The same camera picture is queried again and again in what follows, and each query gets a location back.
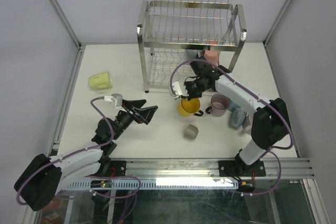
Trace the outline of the dark speckled grey mug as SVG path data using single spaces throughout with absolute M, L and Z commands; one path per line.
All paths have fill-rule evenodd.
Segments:
M 204 51 L 203 50 L 194 50 L 194 49 L 185 49 L 184 54 L 187 58 L 187 60 L 197 59 L 203 56 Z

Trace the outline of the yellow enamel mug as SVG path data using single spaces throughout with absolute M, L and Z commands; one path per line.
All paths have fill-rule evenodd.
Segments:
M 181 116 L 203 116 L 204 112 L 201 110 L 201 102 L 199 98 L 193 98 L 188 100 L 182 98 L 177 106 L 177 111 Z

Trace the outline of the light blue ribbed mug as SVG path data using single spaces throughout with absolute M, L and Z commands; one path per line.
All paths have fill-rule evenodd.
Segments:
M 236 102 L 234 102 L 232 99 L 230 99 L 229 98 L 229 106 L 228 106 L 228 111 L 233 111 L 233 109 L 235 109 L 235 108 L 240 108 L 240 106 L 236 103 Z

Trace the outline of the pale yellow-green mug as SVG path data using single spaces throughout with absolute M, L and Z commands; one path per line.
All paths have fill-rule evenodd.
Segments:
M 109 71 L 95 74 L 88 79 L 88 85 L 93 90 L 101 90 L 113 87 L 112 77 Z

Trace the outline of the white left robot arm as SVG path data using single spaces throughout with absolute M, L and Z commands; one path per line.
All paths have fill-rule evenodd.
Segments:
M 110 154 L 117 147 L 116 140 L 133 123 L 148 125 L 158 110 L 157 105 L 145 107 L 146 100 L 116 100 L 115 119 L 106 117 L 98 122 L 90 144 L 72 152 L 48 157 L 39 154 L 29 163 L 14 184 L 19 205 L 39 211 L 57 193 L 83 177 L 101 177 L 110 170 Z

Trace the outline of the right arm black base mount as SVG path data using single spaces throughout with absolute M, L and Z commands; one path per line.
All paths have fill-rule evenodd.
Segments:
M 242 177 L 265 177 L 266 170 L 263 161 L 256 160 L 251 165 L 247 165 L 237 154 L 234 159 L 218 161 L 218 171 L 220 177 L 232 177 L 240 179 Z

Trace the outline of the stainless steel dish rack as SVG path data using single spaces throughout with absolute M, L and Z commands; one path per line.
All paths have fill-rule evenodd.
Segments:
M 211 1 L 143 1 L 136 28 L 145 93 L 167 88 L 185 49 L 229 52 L 233 71 L 247 37 L 243 6 Z

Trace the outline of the lilac mug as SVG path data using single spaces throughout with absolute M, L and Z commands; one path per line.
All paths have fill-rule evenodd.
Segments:
M 242 130 L 240 132 L 240 135 L 244 134 L 251 135 L 252 125 L 253 125 L 253 117 L 247 115 L 244 122 L 242 123 Z
M 221 117 L 225 114 L 230 105 L 230 100 L 223 94 L 214 94 L 210 100 L 210 106 L 206 108 L 205 113 L 214 117 Z

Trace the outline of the aluminium mounting rail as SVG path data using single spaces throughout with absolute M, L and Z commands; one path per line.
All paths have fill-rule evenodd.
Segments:
M 125 160 L 127 162 L 125 175 L 138 178 L 154 177 L 220 177 L 218 161 L 233 158 L 197 158 L 197 159 L 155 159 L 155 158 L 128 158 L 114 160 Z M 314 179 L 312 165 L 307 158 L 263 158 L 266 170 L 265 177 L 256 179 L 276 179 L 281 167 L 281 179 L 300 180 Z

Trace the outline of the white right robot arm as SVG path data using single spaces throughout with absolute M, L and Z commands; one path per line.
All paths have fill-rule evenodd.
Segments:
M 184 82 L 188 99 L 200 98 L 203 92 L 212 89 L 229 97 L 252 118 L 251 140 L 235 157 L 238 174 L 249 174 L 254 168 L 253 163 L 273 148 L 289 150 L 293 147 L 293 133 L 284 100 L 256 94 L 223 66 L 216 67 L 200 58 L 184 63 L 190 64 L 196 75 L 193 81 Z

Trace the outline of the tall pink cup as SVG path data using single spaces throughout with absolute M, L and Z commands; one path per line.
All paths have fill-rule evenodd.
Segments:
M 216 50 L 205 50 L 203 53 L 204 58 L 210 63 L 219 65 L 219 52 Z

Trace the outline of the blue-grey speckled jug mug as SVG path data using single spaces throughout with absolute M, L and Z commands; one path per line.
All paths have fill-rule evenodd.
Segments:
M 230 115 L 229 127 L 238 129 L 240 126 L 242 126 L 246 116 L 247 113 L 242 108 L 234 108 Z

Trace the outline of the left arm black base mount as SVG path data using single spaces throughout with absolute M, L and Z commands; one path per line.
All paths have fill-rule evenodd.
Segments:
M 125 160 L 114 160 L 110 157 L 105 157 L 99 161 L 99 169 L 92 174 L 95 177 L 118 177 L 124 176 L 127 162 Z

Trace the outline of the small grey-green cup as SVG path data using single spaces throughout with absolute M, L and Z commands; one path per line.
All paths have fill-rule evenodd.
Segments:
M 199 133 L 198 128 L 195 125 L 189 124 L 183 133 L 183 137 L 188 140 L 195 140 Z

